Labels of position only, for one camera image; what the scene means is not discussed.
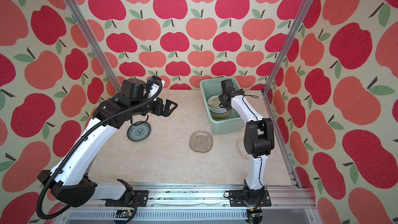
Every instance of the green plastic bin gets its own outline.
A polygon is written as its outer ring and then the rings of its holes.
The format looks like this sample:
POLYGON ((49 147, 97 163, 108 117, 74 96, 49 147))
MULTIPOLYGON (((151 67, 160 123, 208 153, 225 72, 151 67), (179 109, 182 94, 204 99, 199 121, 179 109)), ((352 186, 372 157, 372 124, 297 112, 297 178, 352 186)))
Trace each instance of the green plastic bin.
POLYGON ((207 100, 213 95, 219 95, 222 93, 221 82, 227 79, 231 79, 235 89, 240 89, 240 86, 234 77, 221 77, 215 79, 206 79, 200 82, 200 90, 202 91, 203 103, 207 112, 207 118, 211 127, 211 133, 213 135, 227 134, 231 132, 239 132, 242 130, 245 123, 239 114, 233 109, 232 113, 225 118, 214 118, 210 114, 210 110, 207 107, 207 100))

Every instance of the stacked plates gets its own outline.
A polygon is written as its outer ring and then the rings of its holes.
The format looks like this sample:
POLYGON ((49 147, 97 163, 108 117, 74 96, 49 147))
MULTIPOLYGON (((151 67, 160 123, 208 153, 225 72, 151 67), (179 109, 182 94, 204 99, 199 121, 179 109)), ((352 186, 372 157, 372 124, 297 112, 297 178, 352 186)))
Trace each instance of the stacked plates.
POLYGON ((220 100, 218 99, 218 95, 214 95, 207 100, 207 105, 210 110, 211 116, 215 118, 224 118, 231 114, 232 109, 227 110, 223 107, 220 107, 220 100))

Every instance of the wall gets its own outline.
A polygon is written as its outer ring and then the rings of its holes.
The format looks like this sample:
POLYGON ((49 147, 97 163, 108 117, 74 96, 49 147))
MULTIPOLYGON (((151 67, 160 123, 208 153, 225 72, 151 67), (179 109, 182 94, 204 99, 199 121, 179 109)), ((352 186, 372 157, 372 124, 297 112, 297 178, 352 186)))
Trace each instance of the wall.
POLYGON ((278 126, 325 224, 393 223, 398 0, 316 1, 321 16, 268 94, 278 126))
MULTIPOLYGON (((42 224, 37 175, 59 162, 98 101, 109 98, 106 76, 91 66, 91 50, 62 0, 0 5, 0 223, 42 224)), ((43 211, 58 205, 47 193, 43 211)))
POLYGON ((166 88, 199 89, 202 79, 231 75, 245 89, 262 89, 300 3, 87 0, 81 9, 104 27, 100 45, 118 57, 121 81, 161 75, 166 88))

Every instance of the beige marble tabletop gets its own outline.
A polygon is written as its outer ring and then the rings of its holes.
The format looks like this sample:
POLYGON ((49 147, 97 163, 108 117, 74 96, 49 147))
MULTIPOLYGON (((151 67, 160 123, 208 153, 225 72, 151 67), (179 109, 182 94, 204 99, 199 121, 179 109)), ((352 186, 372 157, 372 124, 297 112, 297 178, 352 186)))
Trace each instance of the beige marble tabletop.
MULTIPOLYGON (((247 91, 257 95, 246 97, 265 118, 268 113, 260 91, 247 91)), ((191 134, 198 130, 211 133, 200 90, 163 90, 159 95, 178 104, 169 117, 149 114, 152 127, 143 141, 132 142, 127 136, 130 122, 104 144, 90 169, 90 177, 105 180, 118 178, 127 182, 147 183, 211 183, 243 184, 249 161, 241 157, 236 141, 243 140, 240 132, 213 136, 209 152, 194 152, 189 147, 191 134)), ((134 122, 146 117, 134 116, 134 122)), ((267 185, 291 185, 278 143, 266 163, 264 182, 267 185)))

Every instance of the apple pattern wallpaper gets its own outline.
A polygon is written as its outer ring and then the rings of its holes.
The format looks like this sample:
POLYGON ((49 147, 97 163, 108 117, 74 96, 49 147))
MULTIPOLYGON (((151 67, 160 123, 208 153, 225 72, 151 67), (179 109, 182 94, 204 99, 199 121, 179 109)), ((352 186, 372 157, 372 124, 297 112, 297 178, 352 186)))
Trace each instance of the apple pattern wallpaper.
MULTIPOLYGON (((301 1, 86 0, 80 7, 99 24, 94 32, 104 30, 98 41, 121 82, 158 75, 167 89, 199 89, 203 79, 234 76, 261 90, 301 1)), ((312 11, 320 14, 319 2, 312 11)), ((115 93, 110 83, 107 92, 115 93)))
POLYGON ((291 162, 324 224, 398 223, 398 0, 314 4, 268 91, 291 162))
MULTIPOLYGON (((63 0, 0 5, 0 223, 42 224, 37 175, 66 155, 98 102, 109 98, 107 77, 63 0)), ((90 24, 104 36, 99 23, 90 24)), ((58 206, 47 194, 44 212, 58 206)))

